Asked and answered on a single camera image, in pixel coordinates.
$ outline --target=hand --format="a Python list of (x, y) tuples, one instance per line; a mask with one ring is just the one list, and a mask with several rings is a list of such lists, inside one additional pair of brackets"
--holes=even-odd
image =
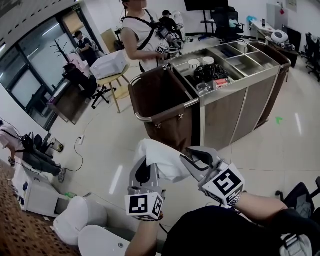
[(157, 51), (155, 51), (155, 58), (158, 58), (159, 60), (164, 60), (165, 59), (165, 54), (161, 54)]

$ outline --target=brown carpet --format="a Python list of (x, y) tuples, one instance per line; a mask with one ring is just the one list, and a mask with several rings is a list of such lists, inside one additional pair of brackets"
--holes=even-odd
[(7, 184), (14, 170), (0, 160), (0, 255), (80, 256), (78, 247), (65, 245), (41, 215), (22, 211), (15, 192)]

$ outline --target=office chair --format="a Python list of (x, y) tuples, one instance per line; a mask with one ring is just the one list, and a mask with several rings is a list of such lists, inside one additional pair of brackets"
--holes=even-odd
[(314, 42), (313, 40), (311, 40), (312, 42), (310, 42), (310, 47), (309, 50), (312, 52), (312, 57), (311, 57), (311, 64), (312, 66), (307, 65), (306, 68), (307, 69), (311, 69), (310, 72), (308, 72), (308, 74), (310, 75), (311, 73), (314, 73), (316, 78), (318, 79), (318, 82), (320, 82), (320, 66), (319, 66), (319, 60), (320, 60), (320, 39), (318, 39), (316, 42)]
[(34, 143), (34, 147), (36, 150), (47, 155), (48, 157), (50, 157), (52, 159), (54, 158), (52, 155), (46, 154), (48, 149), (50, 148), (50, 144), (44, 143), (44, 140), (42, 139), (42, 137), (39, 134), (34, 137), (33, 143)]
[(320, 177), (315, 181), (317, 190), (309, 193), (304, 183), (299, 183), (292, 192), (284, 199), (284, 194), (277, 191), (275, 195), (288, 207), (295, 209), (302, 217), (312, 219), (320, 224), (320, 208), (316, 209), (313, 198), (320, 194)]
[(242, 36), (238, 34), (244, 32), (240, 24), (236, 28), (230, 27), (229, 20), (238, 20), (239, 14), (236, 11), (229, 11), (229, 8), (217, 7), (212, 13), (216, 24), (215, 37), (221, 40), (221, 44), (239, 40)]
[(94, 99), (93, 104), (91, 107), (95, 110), (95, 104), (97, 101), (102, 98), (105, 100), (106, 103), (110, 104), (105, 98), (105, 94), (110, 92), (111, 89), (107, 89), (105, 86), (102, 87), (102, 90), (98, 90), (97, 94), (94, 95), (98, 88), (98, 84), (96, 82), (96, 78), (92, 75), (89, 78), (86, 77), (79, 69), (77, 69), (76, 65), (68, 64), (64, 66), (64, 74), (63, 77), (68, 79), (70, 82), (74, 83), (75, 85), (81, 85), (84, 88), (83, 95), (89, 99)]
[(239, 12), (234, 7), (229, 7), (228, 16), (229, 20), (236, 20), (238, 22), (238, 24), (235, 24), (236, 28), (231, 29), (234, 29), (236, 34), (243, 34), (245, 24), (239, 23)]
[(306, 45), (304, 46), (305, 56), (303, 55), (302, 57), (307, 59), (306, 64), (308, 64), (309, 62), (311, 62), (311, 59), (313, 58), (314, 53), (311, 51), (311, 47), (314, 44), (314, 41), (312, 40), (311, 33), (306, 33), (305, 38), (306, 38)]

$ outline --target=black shirt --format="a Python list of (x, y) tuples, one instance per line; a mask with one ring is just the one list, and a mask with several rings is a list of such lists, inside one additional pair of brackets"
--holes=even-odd
[(306, 235), (312, 254), (320, 250), (320, 226), (293, 209), (279, 212), (268, 227), (260, 227), (233, 210), (209, 206), (189, 212), (177, 222), (162, 255), (278, 256), (285, 234)]
[[(92, 44), (91, 44), (89, 38), (86, 37), (78, 42), (78, 47), (80, 49), (83, 49), (86, 47), (87, 44), (89, 44), (92, 47)], [(88, 62), (89, 67), (91, 67), (98, 59), (95, 51), (91, 47), (88, 50), (85, 50), (82, 52), (83, 56), (85, 57), (86, 61)]]
[(176, 22), (169, 17), (162, 17), (161, 19), (159, 19), (159, 21), (165, 26), (165, 28), (167, 30), (169, 30), (169, 32), (173, 32), (175, 30), (177, 30), (178, 26), (176, 24)]

